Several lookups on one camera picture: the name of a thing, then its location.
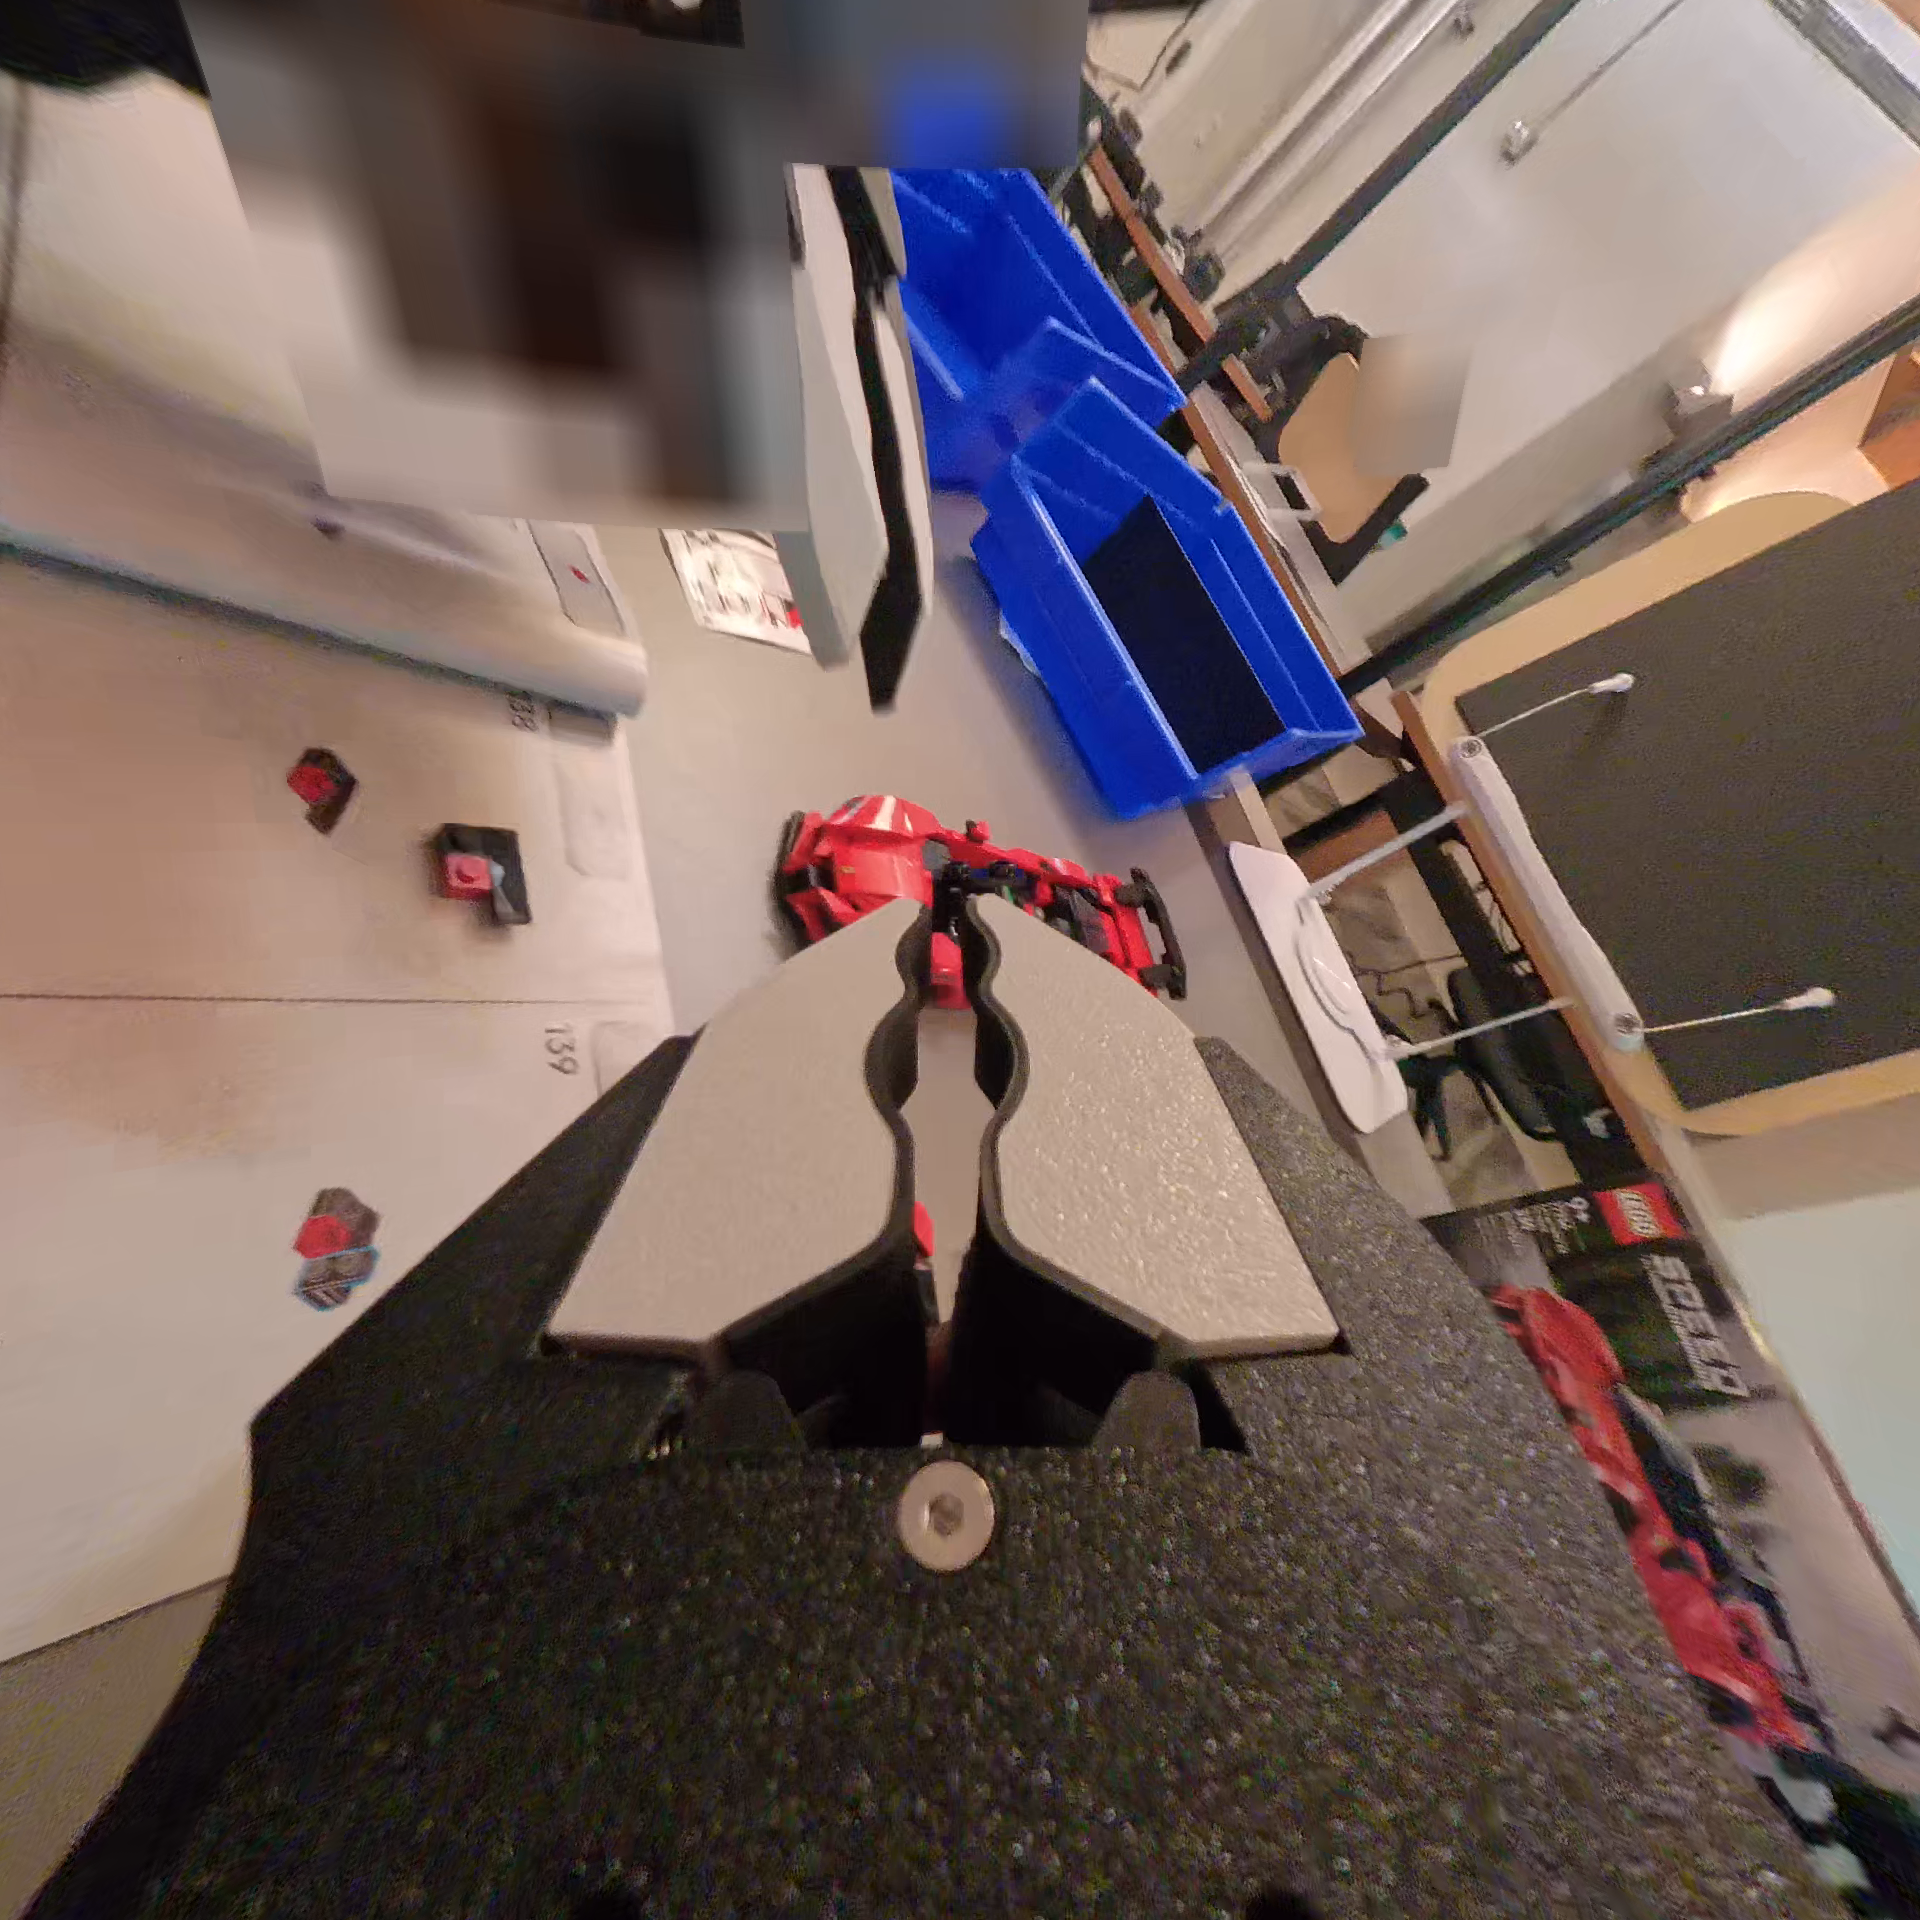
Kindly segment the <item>small black red brick assembly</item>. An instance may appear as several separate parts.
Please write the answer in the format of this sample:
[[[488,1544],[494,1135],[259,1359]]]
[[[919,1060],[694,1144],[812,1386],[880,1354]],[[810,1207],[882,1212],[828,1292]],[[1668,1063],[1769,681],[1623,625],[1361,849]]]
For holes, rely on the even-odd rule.
[[[536,918],[513,828],[443,822],[427,840],[427,869],[442,898],[483,904],[502,928],[526,928]]]

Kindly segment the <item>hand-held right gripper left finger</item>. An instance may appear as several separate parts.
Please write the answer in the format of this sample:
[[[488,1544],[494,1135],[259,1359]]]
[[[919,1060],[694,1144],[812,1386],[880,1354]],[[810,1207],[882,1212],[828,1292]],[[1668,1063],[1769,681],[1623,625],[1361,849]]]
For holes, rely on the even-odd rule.
[[[721,1364],[785,1311],[900,1263],[929,911],[894,901],[786,958],[699,1030],[546,1337]]]

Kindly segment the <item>wooden background desk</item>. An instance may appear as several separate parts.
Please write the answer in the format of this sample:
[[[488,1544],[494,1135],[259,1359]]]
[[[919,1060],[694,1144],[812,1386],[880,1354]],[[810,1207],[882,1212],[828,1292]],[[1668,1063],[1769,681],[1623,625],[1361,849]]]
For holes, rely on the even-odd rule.
[[[1084,161],[1084,173],[1088,175],[1088,191],[1095,202],[1105,202],[1106,216],[1126,232],[1116,285],[1132,285],[1136,280],[1143,285],[1138,295],[1126,295],[1123,303],[1136,312],[1138,325],[1147,334],[1153,334],[1153,316],[1160,316],[1169,325],[1169,362],[1183,377],[1187,362],[1214,342],[1216,319],[1187,285],[1185,266],[1174,260],[1169,246],[1156,238],[1138,193],[1123,180],[1103,135]]]

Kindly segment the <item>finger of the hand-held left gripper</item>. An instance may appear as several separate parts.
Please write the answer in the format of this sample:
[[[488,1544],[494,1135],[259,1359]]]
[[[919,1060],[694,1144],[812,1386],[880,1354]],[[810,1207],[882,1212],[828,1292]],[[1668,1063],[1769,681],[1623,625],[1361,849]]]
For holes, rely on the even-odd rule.
[[[887,713],[897,705],[938,582],[926,429],[903,302],[906,238],[886,170],[832,166],[832,202],[848,240],[856,367],[887,540],[860,628],[860,660],[871,709]]]
[[[803,249],[793,305],[807,524],[785,537],[785,576],[814,660],[839,668],[857,658],[892,541],[857,366],[857,284],[843,218],[824,166],[800,161],[788,183]]]

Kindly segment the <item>blue plastic storage bin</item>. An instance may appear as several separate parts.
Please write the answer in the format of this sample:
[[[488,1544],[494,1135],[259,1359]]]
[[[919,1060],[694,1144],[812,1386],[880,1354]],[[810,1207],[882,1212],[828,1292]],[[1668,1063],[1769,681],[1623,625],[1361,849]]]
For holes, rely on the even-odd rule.
[[[1087,384],[1160,426],[1180,384],[1026,170],[894,170],[929,477],[978,494]]]
[[[1280,711],[1263,748],[1199,775],[1087,578],[1153,495]],[[1135,821],[1344,751],[1361,720],[1241,516],[1155,429],[1087,384],[980,488],[977,564],[1112,814]]]

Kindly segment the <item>tan wooden chair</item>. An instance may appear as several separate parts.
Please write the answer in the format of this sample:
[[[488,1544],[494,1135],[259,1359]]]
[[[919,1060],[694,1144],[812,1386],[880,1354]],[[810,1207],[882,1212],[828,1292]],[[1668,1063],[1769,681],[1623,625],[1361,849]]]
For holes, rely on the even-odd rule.
[[[1299,495],[1304,529],[1334,584],[1344,584],[1430,492],[1423,473],[1368,464],[1358,407],[1361,356],[1343,351],[1287,414],[1276,452],[1283,487]]]

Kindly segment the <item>red brick-built toy car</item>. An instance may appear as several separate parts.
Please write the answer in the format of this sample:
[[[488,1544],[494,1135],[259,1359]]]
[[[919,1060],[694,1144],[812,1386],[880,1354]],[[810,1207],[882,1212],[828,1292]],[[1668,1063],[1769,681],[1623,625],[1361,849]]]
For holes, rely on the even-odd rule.
[[[1067,856],[1006,848],[986,822],[946,828],[899,796],[851,798],[785,822],[776,898],[803,944],[816,944],[903,898],[931,911],[923,998],[970,1006],[959,942],[962,908],[996,895],[1094,950],[1143,990],[1185,1001],[1185,948],[1162,888],[1143,871],[1091,871]]]

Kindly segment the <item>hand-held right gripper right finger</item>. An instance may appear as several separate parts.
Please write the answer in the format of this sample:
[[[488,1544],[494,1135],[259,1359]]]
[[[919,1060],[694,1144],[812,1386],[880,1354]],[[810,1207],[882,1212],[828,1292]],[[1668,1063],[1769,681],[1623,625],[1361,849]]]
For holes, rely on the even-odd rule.
[[[977,1252],[1178,1357],[1328,1352],[1334,1306],[1187,1022],[996,895],[968,903],[968,981]]]

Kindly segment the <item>white instruction booklet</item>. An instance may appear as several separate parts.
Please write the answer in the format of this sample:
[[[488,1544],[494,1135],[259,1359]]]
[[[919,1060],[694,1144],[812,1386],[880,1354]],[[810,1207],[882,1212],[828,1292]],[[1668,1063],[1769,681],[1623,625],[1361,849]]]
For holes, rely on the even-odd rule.
[[[164,80],[6,80],[2,679],[14,1660],[222,1577],[256,1407],[675,1015],[601,544],[326,494]]]

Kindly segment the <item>white bar bracket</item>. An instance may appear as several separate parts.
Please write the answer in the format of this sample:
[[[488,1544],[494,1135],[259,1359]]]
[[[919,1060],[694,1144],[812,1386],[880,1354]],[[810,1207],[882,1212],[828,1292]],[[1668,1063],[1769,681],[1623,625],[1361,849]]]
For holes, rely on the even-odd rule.
[[[1642,1052],[1646,1045],[1642,1012],[1537,845],[1523,805],[1492,749],[1480,735],[1464,735],[1449,748],[1449,761],[1471,816],[1486,829],[1499,864],[1564,961],[1576,1001],[1585,1006],[1612,1048]]]

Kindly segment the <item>white round base plate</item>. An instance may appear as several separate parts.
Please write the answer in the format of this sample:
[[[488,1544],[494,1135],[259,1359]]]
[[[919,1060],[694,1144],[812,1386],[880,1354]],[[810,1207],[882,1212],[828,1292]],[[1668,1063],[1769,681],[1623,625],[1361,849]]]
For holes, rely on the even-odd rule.
[[[1401,1065],[1324,898],[1286,853],[1230,844],[1230,869],[1336,1104],[1361,1135],[1409,1113]]]

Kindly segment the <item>white sticker sheet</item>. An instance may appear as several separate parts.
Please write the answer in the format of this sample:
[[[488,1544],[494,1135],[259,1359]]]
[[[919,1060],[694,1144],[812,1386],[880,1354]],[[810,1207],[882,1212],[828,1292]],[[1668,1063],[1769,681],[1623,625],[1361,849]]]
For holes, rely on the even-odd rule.
[[[800,602],[771,534],[663,528],[659,537],[697,625],[785,653],[810,653]]]

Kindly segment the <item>toy set cardboard box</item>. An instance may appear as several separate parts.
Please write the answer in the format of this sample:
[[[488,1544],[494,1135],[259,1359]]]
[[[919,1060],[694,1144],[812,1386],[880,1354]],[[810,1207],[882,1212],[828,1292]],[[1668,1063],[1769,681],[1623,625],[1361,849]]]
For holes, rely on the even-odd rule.
[[[1668,1189],[1427,1229],[1540,1378],[1734,1758],[1852,1912],[1916,1916],[1916,1609]]]

